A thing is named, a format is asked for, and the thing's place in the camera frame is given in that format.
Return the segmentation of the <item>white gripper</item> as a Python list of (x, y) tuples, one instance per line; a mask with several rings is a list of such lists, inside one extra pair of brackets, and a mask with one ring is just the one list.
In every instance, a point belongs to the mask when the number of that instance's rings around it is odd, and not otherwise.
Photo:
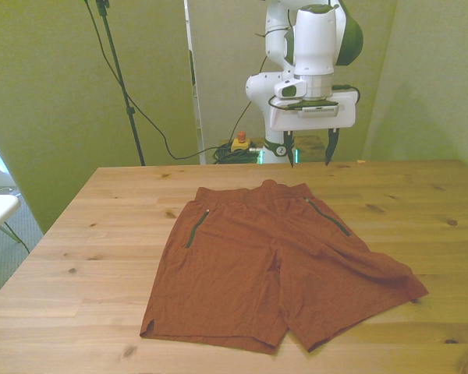
[(332, 160), (339, 141), (339, 129), (352, 127), (356, 121), (356, 91), (338, 92), (320, 100), (269, 100), (268, 125), (283, 132), (284, 147), (291, 167), (294, 166), (292, 131), (329, 129), (325, 165)]

